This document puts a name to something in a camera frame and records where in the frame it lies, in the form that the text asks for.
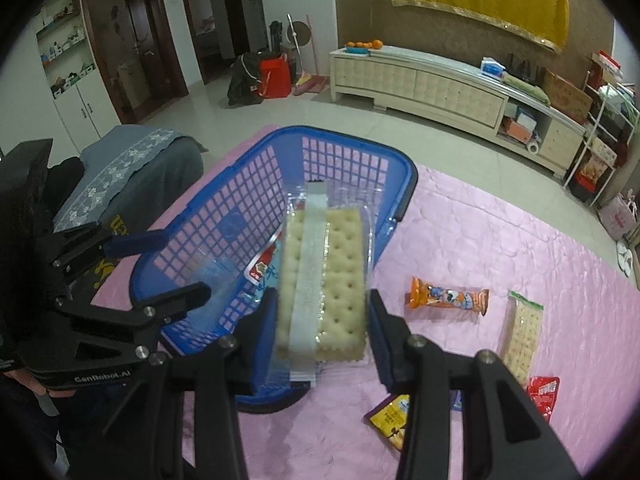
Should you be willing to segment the small red snack pouch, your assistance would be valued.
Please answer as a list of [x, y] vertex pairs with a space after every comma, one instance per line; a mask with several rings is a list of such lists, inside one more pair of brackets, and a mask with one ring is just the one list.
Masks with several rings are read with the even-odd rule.
[[526, 392], [546, 422], [550, 422], [560, 388], [556, 376], [534, 376], [529, 378]]

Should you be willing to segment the blue plastic basket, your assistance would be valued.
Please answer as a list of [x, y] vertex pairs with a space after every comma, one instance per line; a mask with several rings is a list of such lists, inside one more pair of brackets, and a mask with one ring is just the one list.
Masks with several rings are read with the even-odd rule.
[[[309, 181], [382, 188], [374, 265], [404, 218], [418, 170], [396, 148], [356, 136], [306, 126], [268, 133], [211, 178], [168, 223], [164, 249], [142, 256], [134, 266], [129, 285], [134, 304], [196, 282], [212, 290], [204, 307], [164, 329], [172, 353], [202, 351], [231, 334], [239, 319], [258, 307], [252, 304], [254, 286], [244, 272], [266, 247], [280, 242], [286, 190]], [[311, 388], [276, 382], [271, 358], [272, 350], [256, 392], [239, 397], [242, 412], [283, 410]]]

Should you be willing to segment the green-edged cracker pack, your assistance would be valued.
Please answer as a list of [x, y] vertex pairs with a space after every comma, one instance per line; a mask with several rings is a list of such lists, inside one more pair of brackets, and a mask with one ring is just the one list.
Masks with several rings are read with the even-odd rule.
[[544, 307], [541, 304], [510, 290], [501, 357], [503, 364], [521, 386], [528, 384], [543, 320]]

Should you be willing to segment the light blue pastry pack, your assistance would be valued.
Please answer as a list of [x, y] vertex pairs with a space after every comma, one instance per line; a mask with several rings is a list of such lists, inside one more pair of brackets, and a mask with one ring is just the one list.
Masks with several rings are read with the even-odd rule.
[[278, 240], [272, 243], [252, 260], [252, 263], [244, 272], [247, 281], [254, 286], [252, 304], [255, 307], [262, 300], [262, 295], [267, 288], [278, 287], [280, 248], [281, 243]]

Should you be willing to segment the orange snack bar wrapper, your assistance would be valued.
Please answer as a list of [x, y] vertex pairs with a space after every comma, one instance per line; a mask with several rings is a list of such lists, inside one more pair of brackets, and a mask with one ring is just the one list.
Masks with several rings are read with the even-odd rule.
[[489, 290], [437, 286], [413, 276], [406, 299], [406, 305], [411, 310], [433, 307], [485, 315], [489, 304]]

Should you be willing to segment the clear soda cracker pack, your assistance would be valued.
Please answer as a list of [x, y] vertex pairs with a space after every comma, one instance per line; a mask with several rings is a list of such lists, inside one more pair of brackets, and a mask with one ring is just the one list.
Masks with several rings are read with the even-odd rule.
[[290, 186], [278, 249], [271, 376], [314, 387], [370, 361], [368, 302], [383, 191], [336, 181]]

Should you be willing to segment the blue gum pack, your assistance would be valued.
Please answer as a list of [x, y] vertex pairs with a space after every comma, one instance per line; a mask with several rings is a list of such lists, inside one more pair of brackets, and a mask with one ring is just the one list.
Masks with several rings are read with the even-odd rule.
[[450, 410], [455, 412], [462, 411], [462, 392], [460, 390], [450, 391]]

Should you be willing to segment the pink quilted tablecloth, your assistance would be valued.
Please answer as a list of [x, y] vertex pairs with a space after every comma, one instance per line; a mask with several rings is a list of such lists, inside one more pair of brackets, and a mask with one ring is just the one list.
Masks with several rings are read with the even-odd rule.
[[[179, 198], [160, 217], [168, 223], [206, 183], [268, 133], [265, 129]], [[496, 348], [509, 292], [544, 307], [537, 376], [560, 378], [552, 429], [578, 470], [596, 466], [639, 401], [639, 293], [623, 274], [528, 212], [479, 188], [422, 166], [409, 205], [378, 257], [372, 285], [390, 312], [404, 310], [416, 276], [452, 288], [488, 289], [485, 315], [422, 309], [410, 327], [442, 348], [463, 354]], [[96, 301], [116, 307], [131, 299], [139, 259], [123, 261]]]

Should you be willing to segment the black bag on floor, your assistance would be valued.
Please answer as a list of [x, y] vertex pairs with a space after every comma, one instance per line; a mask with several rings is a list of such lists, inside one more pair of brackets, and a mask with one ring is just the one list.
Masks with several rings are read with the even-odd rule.
[[260, 63], [265, 52], [241, 54], [232, 65], [232, 75], [227, 91], [228, 105], [240, 107], [260, 104], [264, 98], [260, 94], [262, 71]]

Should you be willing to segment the white slippers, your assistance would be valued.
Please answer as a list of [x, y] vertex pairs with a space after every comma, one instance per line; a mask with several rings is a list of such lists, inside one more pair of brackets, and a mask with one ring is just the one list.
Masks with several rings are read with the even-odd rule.
[[626, 278], [638, 278], [639, 276], [638, 250], [638, 244], [628, 244], [626, 240], [616, 242], [618, 268]]

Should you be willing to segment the red bag on floor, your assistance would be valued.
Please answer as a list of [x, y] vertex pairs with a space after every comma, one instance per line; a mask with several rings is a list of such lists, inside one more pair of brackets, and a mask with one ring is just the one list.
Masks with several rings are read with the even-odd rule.
[[291, 74], [288, 58], [281, 54], [277, 58], [262, 60], [258, 93], [263, 99], [282, 99], [291, 93]]

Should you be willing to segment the white metal shelf rack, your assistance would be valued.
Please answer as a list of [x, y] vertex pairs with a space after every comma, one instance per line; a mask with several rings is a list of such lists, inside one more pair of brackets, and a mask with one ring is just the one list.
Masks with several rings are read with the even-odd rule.
[[627, 162], [639, 132], [639, 107], [636, 86], [624, 81], [622, 66], [611, 55], [593, 52], [590, 62], [582, 91], [592, 97], [592, 104], [563, 188], [592, 208]]

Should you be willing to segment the green folded cloth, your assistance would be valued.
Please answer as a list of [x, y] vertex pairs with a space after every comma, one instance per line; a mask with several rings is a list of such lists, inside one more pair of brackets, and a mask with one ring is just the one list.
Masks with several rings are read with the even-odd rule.
[[550, 105], [548, 94], [544, 92], [544, 90], [542, 90], [540, 87], [535, 86], [534, 84], [529, 84], [524, 80], [518, 79], [518, 77], [514, 77], [508, 72], [502, 73], [501, 80], [507, 86], [527, 94], [532, 99], [541, 102], [545, 106]]

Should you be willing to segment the cream tv cabinet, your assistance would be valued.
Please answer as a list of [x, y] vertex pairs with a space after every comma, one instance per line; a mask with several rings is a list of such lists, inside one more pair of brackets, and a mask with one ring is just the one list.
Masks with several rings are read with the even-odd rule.
[[563, 180], [585, 128], [536, 96], [475, 66], [431, 53], [382, 47], [330, 53], [331, 99], [360, 96], [477, 136]]

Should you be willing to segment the tissue box on cabinet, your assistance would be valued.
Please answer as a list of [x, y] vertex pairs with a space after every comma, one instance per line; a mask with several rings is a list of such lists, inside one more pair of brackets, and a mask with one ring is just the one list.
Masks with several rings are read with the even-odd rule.
[[482, 58], [482, 62], [480, 62], [480, 70], [488, 77], [497, 80], [503, 80], [504, 75], [506, 74], [506, 66], [489, 56], [484, 56], [484, 58]]

